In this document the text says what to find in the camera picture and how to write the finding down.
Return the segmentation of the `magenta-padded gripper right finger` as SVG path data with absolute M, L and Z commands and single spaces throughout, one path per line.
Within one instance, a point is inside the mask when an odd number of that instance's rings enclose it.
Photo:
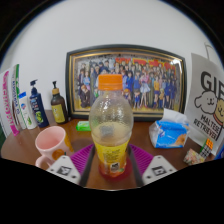
M 128 146 L 128 152 L 138 187 L 145 186 L 176 172 L 176 168 L 162 155 L 153 156 L 133 144 Z

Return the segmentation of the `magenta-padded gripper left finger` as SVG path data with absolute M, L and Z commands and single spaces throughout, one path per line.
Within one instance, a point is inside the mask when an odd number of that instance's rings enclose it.
M 89 178 L 95 146 L 88 145 L 72 156 L 61 156 L 47 171 L 67 181 L 85 187 Z

